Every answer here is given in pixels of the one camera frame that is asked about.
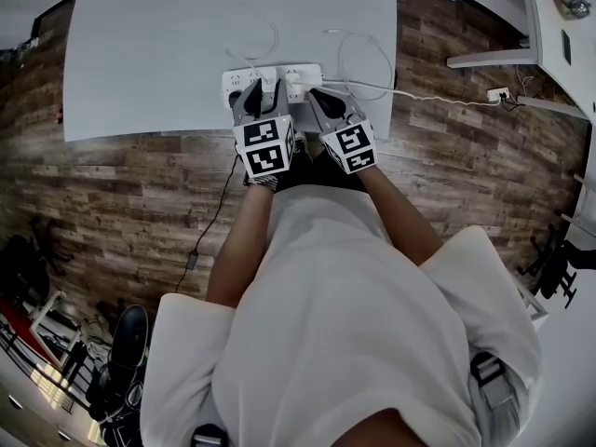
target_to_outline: cable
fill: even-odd
[[[278,27],[275,25],[274,22],[272,22],[269,18],[267,18],[265,14],[263,14],[263,13],[259,12],[258,10],[254,9],[253,7],[251,7],[246,2],[243,2],[242,0],[236,0],[236,1],[237,1],[237,3],[239,5],[245,7],[246,9],[248,9],[253,15],[255,15],[256,17],[259,17],[262,20],[264,20],[271,27],[271,31],[273,32],[273,43],[271,44],[271,47],[264,54],[262,54],[260,56],[255,56],[255,57],[242,57],[242,59],[246,58],[246,60],[255,61],[255,60],[261,60],[263,58],[267,58],[267,57],[273,55],[273,53],[275,53],[276,50],[278,49],[278,45],[279,45],[279,31],[278,31]],[[233,56],[236,56],[237,58],[239,58],[239,56],[236,53],[233,53]]]
[[[328,85],[345,85],[345,81],[338,81],[338,80],[333,80],[333,79],[323,79],[323,83],[328,84]],[[409,93],[407,91],[402,91],[400,89],[384,88],[382,86],[371,85],[369,83],[362,83],[360,81],[348,80],[347,84],[349,86],[378,89],[379,91],[384,91],[386,93],[400,94],[402,96],[407,96],[408,98],[412,98],[413,100],[419,100],[419,101],[439,100],[439,101],[443,101],[443,102],[448,102],[450,104],[464,104],[465,106],[470,106],[470,105],[498,106],[499,104],[501,104],[501,101],[498,101],[498,102],[463,102],[463,101],[447,100],[445,98],[442,98],[441,96],[416,96],[412,93]]]
[[[327,88],[324,86],[317,86],[317,85],[310,85],[308,83],[303,83],[302,81],[286,81],[286,84],[290,85],[292,88],[295,88],[297,86],[308,86],[308,89],[324,89],[325,91],[329,91],[330,93],[335,93],[335,94],[341,94],[342,96],[352,96],[350,93],[346,93],[345,91],[340,91],[339,89],[333,89],[333,88]]]
[[[533,76],[526,76],[523,80],[520,78],[520,69],[519,69],[519,64],[515,65],[515,74],[518,76],[518,81],[521,84],[521,88],[523,89],[523,96],[527,96],[527,92],[525,90],[525,87],[528,85],[528,83],[530,83],[530,81],[532,81],[534,79]]]
[[[188,255],[188,260],[186,261],[186,268],[184,269],[184,273],[181,276],[180,281],[176,285],[176,289],[174,290],[174,293],[178,292],[178,288],[180,287],[180,284],[183,282],[184,277],[186,276],[186,272],[188,272],[188,270],[192,270],[193,268],[195,268],[196,259],[198,258],[198,252],[196,251],[196,249],[198,249],[198,244],[200,243],[201,239],[205,236],[205,234],[207,234],[207,232],[209,231],[211,226],[213,224],[215,224],[215,221],[217,220],[217,216],[220,214],[220,210],[222,209],[222,206],[224,205],[223,203],[224,203],[224,197],[225,197],[225,189],[227,189],[227,185],[230,183],[230,179],[232,179],[232,176],[234,175],[234,169],[236,168],[237,162],[238,162],[238,156],[236,156],[234,158],[234,164],[232,165],[232,170],[230,171],[230,175],[227,176],[227,180],[225,181],[225,185],[223,186],[222,197],[220,198],[220,205],[217,208],[217,210],[215,211],[215,216],[213,217],[211,222],[209,222],[209,225],[207,225],[207,228],[205,230],[203,230],[203,233],[199,236],[198,240],[196,241],[193,251],[191,251],[190,254]]]
[[[515,103],[513,103],[513,102],[509,102],[509,101],[507,101],[507,98],[506,98],[506,97],[503,97],[503,96],[501,96],[501,102],[503,103],[503,106],[505,107],[505,111],[507,111],[508,113],[510,113],[511,111],[513,111],[513,110],[514,110],[514,109],[516,109],[516,108],[519,108],[520,106],[525,106],[525,104],[519,104],[519,103],[518,103],[518,102],[515,100],[515,98],[513,98],[513,96],[511,96],[511,99],[512,99],[513,101],[515,101]],[[505,103],[507,103],[507,104],[511,104],[513,107],[508,109],[508,108],[507,108],[507,106],[505,106]]]
[[[391,64],[391,60],[389,59],[387,54],[381,48],[381,44],[379,43],[379,41],[371,34],[365,34],[365,33],[361,33],[361,32],[350,32],[348,30],[329,29],[329,30],[323,30],[323,33],[326,33],[326,34],[345,33],[346,34],[344,36],[344,39],[339,44],[339,48],[337,49],[337,71],[339,72],[340,77],[342,77],[342,79],[344,80],[344,84],[348,88],[349,94],[355,100],[359,100],[359,101],[377,101],[377,100],[380,100],[381,98],[384,98],[386,95],[385,93],[383,93],[379,96],[375,96],[374,98],[362,98],[362,97],[354,94],[354,92],[350,89],[350,84],[349,84],[350,79],[347,77],[347,71],[345,70],[345,63],[344,63],[345,42],[353,36],[364,38],[368,43],[373,45],[379,51],[379,53],[381,53],[381,55],[383,55],[383,58],[385,59],[387,66],[389,68],[389,71],[388,71],[389,82],[387,83],[387,88],[384,88],[384,87],[377,87],[377,88],[389,89],[391,86],[391,82],[393,81],[394,69],[393,69],[393,65]]]
[[[228,56],[231,56],[232,58],[238,58],[239,60],[244,61],[246,64],[248,64],[250,66],[250,68],[252,68],[263,79],[263,81],[267,85],[271,85],[273,83],[273,81],[271,81],[270,79],[266,78],[265,75],[263,73],[261,73],[261,70],[259,70],[259,68],[257,68],[256,66],[254,66],[250,61],[248,61],[242,55],[237,55],[230,48],[226,48],[225,49],[225,53],[227,53],[227,55]]]

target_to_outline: wooden floor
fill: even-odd
[[[449,56],[514,47],[519,36],[512,29],[462,2],[398,4],[398,88],[468,101],[483,101],[487,88],[522,92],[515,68],[444,65]],[[45,18],[39,47],[1,73],[0,236],[29,236],[27,223],[36,214],[55,218],[57,240],[75,255],[65,277],[52,275],[56,288],[85,312],[117,297],[155,310],[216,211],[234,140],[229,131],[213,131],[64,143],[54,116],[71,12],[63,7]],[[536,69],[521,72],[535,75],[529,95],[550,88]],[[529,237],[543,237],[548,223],[558,221],[553,211],[572,203],[575,185],[565,174],[580,169],[586,132],[579,119],[533,109],[398,96],[389,139],[378,148],[382,169],[442,237],[482,225],[514,269],[534,256]],[[243,172],[232,178],[219,219],[199,247],[197,270],[180,292],[204,296],[243,195]]]

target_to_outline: shoe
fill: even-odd
[[[313,160],[308,152],[308,140],[306,139],[306,135],[300,130],[297,130],[294,133],[293,154],[295,156],[308,157],[311,161]]]

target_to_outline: desk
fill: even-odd
[[[596,0],[589,0],[596,5]],[[524,0],[528,19],[528,48],[489,51],[449,58],[451,68],[497,64],[537,64],[565,90],[584,116],[596,126],[596,15],[564,20],[553,0]],[[571,61],[562,52],[562,30],[571,41]],[[531,99],[524,103],[533,105]],[[557,106],[547,107],[557,110]]]
[[[397,0],[242,1],[279,31],[278,50],[257,66],[313,62],[338,79],[344,35],[325,29],[372,34],[394,60]],[[235,0],[76,0],[64,70],[64,139],[230,129],[222,73],[247,64],[224,50],[256,56],[271,41],[270,27]],[[393,79],[376,48],[357,38],[346,48],[345,67],[356,80],[388,86]],[[389,132],[391,104],[386,95],[361,105],[381,138]],[[298,129],[317,124],[309,109],[291,105]]]

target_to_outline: power cord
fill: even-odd
[[[339,48],[337,48],[337,71],[338,71],[339,75],[342,77],[345,86],[348,88],[348,92],[349,92],[350,96],[352,96],[355,100],[359,100],[359,101],[377,101],[377,100],[380,100],[381,98],[385,97],[385,94],[380,94],[379,96],[375,96],[373,98],[362,98],[361,96],[354,94],[354,92],[351,90],[350,86],[357,86],[357,85],[350,85],[350,79],[347,77],[347,70],[345,69],[345,62],[344,62],[344,49],[345,49],[346,42],[350,38],[353,38],[353,37],[364,39],[368,44],[370,44],[376,48],[376,50],[381,54],[381,56],[383,56],[383,59],[387,63],[387,68],[389,70],[387,72],[387,74],[389,75],[389,81],[387,82],[387,87],[390,87],[391,82],[393,80],[393,75],[395,73],[395,70],[393,69],[393,64],[391,64],[391,60],[389,59],[387,54],[381,48],[381,43],[379,42],[379,40],[377,40],[371,34],[366,34],[366,33],[362,33],[362,32],[351,32],[349,30],[328,29],[328,30],[323,30],[323,33],[325,33],[325,34],[345,34],[344,38],[342,39],[342,41],[339,44]]]
[[[526,76],[523,80],[520,77],[520,65],[516,64],[515,65],[515,74],[518,76],[518,81],[521,84],[521,88],[523,89],[523,96],[527,96],[528,93],[525,90],[525,87],[528,85],[528,83],[530,83],[530,81],[532,81],[535,77],[534,76]]]
[[[227,180],[225,181],[225,185],[223,186],[222,197],[220,198],[220,205],[217,208],[217,211],[215,212],[215,216],[213,217],[211,222],[209,222],[209,225],[207,225],[207,228],[205,230],[203,230],[203,233],[199,236],[198,240],[196,241],[193,251],[191,251],[190,254],[188,255],[188,260],[186,261],[186,268],[184,269],[184,273],[183,273],[182,277],[180,278],[180,281],[176,285],[176,290],[174,290],[174,293],[178,292],[178,288],[180,287],[180,284],[183,282],[184,277],[186,277],[186,273],[188,272],[188,270],[193,270],[195,268],[196,260],[198,259],[198,251],[197,251],[198,244],[200,243],[201,239],[205,236],[205,234],[207,234],[207,232],[209,231],[211,226],[213,224],[215,224],[215,221],[217,220],[217,216],[220,214],[220,210],[222,209],[222,206],[224,205],[223,203],[224,203],[224,197],[225,197],[225,189],[227,189],[227,185],[230,183],[230,179],[232,179],[232,176],[234,175],[234,169],[236,168],[237,162],[238,162],[238,156],[236,156],[234,158],[234,164],[232,165],[232,170],[230,171],[230,175],[227,176]]]
[[[232,58],[238,58],[239,60],[244,61],[246,64],[248,64],[250,66],[250,68],[252,68],[254,71],[256,71],[257,74],[265,82],[267,82],[267,84],[271,84],[272,81],[269,81],[267,78],[265,78],[264,75],[257,68],[255,68],[252,65],[251,61],[256,61],[256,60],[261,60],[263,58],[267,58],[276,52],[276,50],[278,49],[278,46],[279,46],[278,27],[276,26],[276,24],[274,22],[272,22],[269,18],[267,18],[267,16],[264,13],[258,11],[257,9],[250,6],[246,2],[244,2],[242,0],[236,0],[236,2],[239,5],[241,5],[242,7],[245,7],[254,16],[259,17],[260,19],[262,19],[265,23],[267,23],[269,25],[269,27],[271,28],[271,32],[273,33],[273,42],[271,43],[271,47],[269,47],[269,49],[265,53],[263,53],[262,55],[259,55],[259,56],[254,56],[254,57],[242,56],[242,55],[239,55],[238,53],[236,53],[235,51],[231,50],[230,48],[226,48],[225,53]]]
[[[515,108],[519,108],[520,106],[525,106],[525,104],[519,104],[518,101],[513,96],[511,96],[511,99],[513,100],[513,102],[507,101],[508,95],[506,93],[501,93],[501,94],[499,94],[499,96],[501,97],[500,102],[503,104],[505,111],[507,111],[508,113],[513,111]],[[512,107],[508,109],[505,104],[510,104]]]
[[[333,80],[333,79],[323,79],[323,83],[325,83],[327,85],[345,85],[346,84],[345,81],[339,81],[339,80]],[[379,91],[383,91],[385,93],[400,94],[402,96],[407,96],[408,98],[412,98],[413,100],[419,100],[419,101],[438,100],[438,101],[448,102],[450,104],[464,104],[465,106],[470,106],[470,105],[498,106],[499,104],[501,104],[501,101],[497,101],[497,102],[463,102],[463,101],[448,100],[446,98],[442,98],[441,96],[416,96],[415,94],[409,93],[408,91],[402,91],[401,89],[384,88],[382,86],[371,85],[369,83],[362,83],[360,81],[353,81],[353,80],[348,80],[347,84],[349,86],[378,89]]]

